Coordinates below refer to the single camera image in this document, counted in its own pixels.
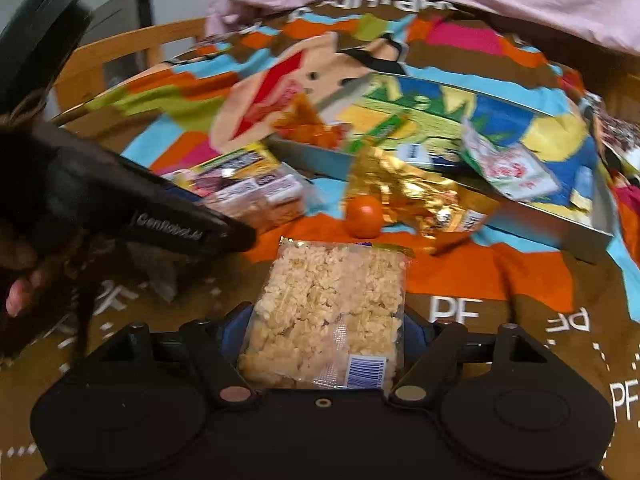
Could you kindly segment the person's left hand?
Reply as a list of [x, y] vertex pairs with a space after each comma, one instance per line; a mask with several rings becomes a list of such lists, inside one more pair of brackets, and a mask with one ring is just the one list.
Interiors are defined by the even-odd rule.
[[35, 270], [27, 278], [18, 278], [10, 287], [6, 297], [6, 313], [10, 318], [32, 310], [39, 302], [47, 286], [47, 275]]

